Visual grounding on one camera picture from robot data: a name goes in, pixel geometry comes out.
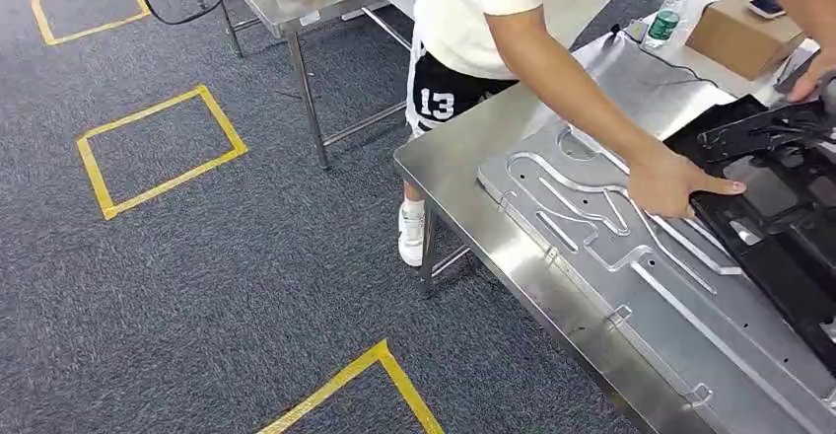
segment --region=stainless steel table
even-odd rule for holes
[[[635,47],[611,36],[585,46],[576,57],[615,102],[657,136],[667,137],[703,109],[732,99],[706,84],[681,83],[689,79],[682,71],[660,74],[665,66],[653,58],[636,60],[639,55],[630,54],[633,59],[625,60],[624,51]],[[570,277],[577,276],[575,268],[559,254],[545,252],[477,182],[477,169],[486,160],[555,119],[529,89],[517,85],[395,152],[398,170],[428,206],[425,264],[419,271],[423,288],[431,287],[434,267],[438,271],[447,263],[433,264],[439,216],[640,429],[715,432],[695,409],[707,394],[684,396],[666,382],[620,332],[629,314],[607,313],[596,305]]]
[[[291,60],[293,61],[298,80],[299,88],[305,102],[308,114],[309,132],[316,148],[319,165],[324,169],[328,167],[328,156],[325,147],[336,143],[382,119],[406,107],[402,102],[390,108],[381,110],[357,123],[326,137],[322,137],[319,121],[314,106],[314,98],[308,83],[308,73],[305,68],[305,58],[299,45],[299,32],[306,27],[312,27],[318,23],[341,17],[342,15],[362,11],[377,23],[390,36],[394,37],[404,48],[409,50],[410,43],[399,35],[391,26],[366,8],[383,0],[244,0],[246,5],[255,14],[255,18],[233,24],[225,5],[221,4],[219,9],[226,24],[226,34],[230,42],[230,48],[238,56],[242,55],[241,45],[238,41],[237,32],[259,23],[263,24],[276,38],[285,38],[290,48]],[[204,0],[198,0],[201,7],[205,8]]]

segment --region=metal plate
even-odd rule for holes
[[[555,117],[478,176],[719,432],[830,433],[836,381],[699,224],[639,211],[626,168]]]

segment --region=yellow tape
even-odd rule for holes
[[[182,175],[172,180],[165,181],[162,184],[159,184],[149,190],[146,190],[145,192],[142,192],[136,197],[132,197],[124,202],[114,205],[112,199],[110,198],[110,192],[107,190],[107,186],[105,185],[105,179],[102,177],[102,171],[99,169],[99,164],[96,162],[96,158],[93,155],[93,150],[90,148],[88,138],[96,136],[100,133],[104,133],[106,131],[113,130],[127,123],[137,121],[141,118],[145,118],[146,116],[151,115],[152,113],[156,113],[160,110],[167,109],[171,106],[174,106],[176,104],[187,101],[197,96],[200,96],[204,104],[206,104],[206,107],[209,108],[209,111],[212,113],[212,116],[215,117],[215,120],[217,120],[218,124],[221,126],[221,129],[224,131],[224,134],[226,134],[227,138],[230,140],[233,149],[224,153],[220,157],[215,158],[214,160],[206,162],[192,170],[183,173]],[[215,101],[215,98],[212,97],[212,94],[204,85],[199,85],[193,90],[186,92],[185,94],[181,94],[173,99],[169,99],[160,104],[156,104],[153,107],[140,110],[136,113],[130,114],[129,116],[120,118],[119,120],[112,121],[111,123],[106,123],[101,126],[97,126],[92,130],[88,130],[81,135],[81,137],[78,139],[76,143],[79,148],[79,154],[81,155],[82,163],[84,163],[84,168],[87,171],[88,177],[90,177],[90,184],[93,186],[93,193],[96,195],[96,200],[99,202],[99,207],[102,209],[102,214],[104,215],[104,218],[106,220],[110,220],[120,212],[124,212],[125,210],[128,210],[131,207],[139,205],[148,199],[160,195],[163,192],[179,184],[191,180],[192,178],[196,178],[213,168],[223,165],[224,163],[233,160],[237,156],[240,156],[243,153],[246,153],[247,151],[244,142],[233,129],[233,126],[230,123],[229,118],[224,113],[224,111],[221,110],[221,108],[218,106],[218,103]]]
[[[56,38],[52,34],[52,30],[49,27],[49,21],[46,19],[46,15],[43,13],[43,8],[40,5],[40,2],[42,1],[43,0],[32,0],[32,11],[35,14],[35,21],[37,22],[37,27],[40,30],[40,34],[43,36],[43,40],[46,41],[46,44],[52,46],[55,46],[56,44],[60,44],[62,42],[71,41],[73,39],[78,39],[82,36],[92,35],[93,33],[103,32],[104,30],[110,30],[111,28],[116,28],[126,23],[134,22],[151,14],[151,10],[149,10],[148,5],[146,5],[143,0],[136,0],[136,3],[139,5],[139,13],[132,17],[126,18],[124,20],[119,20],[118,22],[111,22],[95,28],[90,28],[89,30],[84,30],[82,32],[74,33],[72,35]]]
[[[409,381],[409,377],[406,376],[400,368],[400,365],[398,365],[397,360],[389,353],[385,339],[370,348],[357,360],[348,364],[347,367],[340,370],[322,388],[316,390],[313,395],[300,402],[296,407],[288,411],[287,414],[258,431],[258,434],[279,434],[284,432],[288,427],[302,418],[302,416],[322,404],[328,397],[371,367],[375,362],[381,362],[383,368],[400,392],[400,395],[409,404],[409,407],[421,425],[424,426],[424,430],[429,434],[444,434],[441,425],[439,425],[433,413],[430,412],[430,408],[427,407],[424,400],[421,399],[421,396],[418,395],[412,382]]]

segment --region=cardboard box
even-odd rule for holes
[[[749,1],[711,4],[686,44],[752,81],[772,72],[805,36],[788,15],[766,20],[749,10]]]

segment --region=hand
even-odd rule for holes
[[[803,101],[815,90],[818,80],[826,72],[836,69],[836,48],[823,49],[810,63],[809,69],[799,77],[793,91],[787,96],[790,102]]]
[[[657,141],[629,163],[627,192],[639,207],[662,217],[693,218],[688,204],[691,192],[705,190],[736,195],[746,190],[742,182],[721,180],[705,174],[684,156]]]

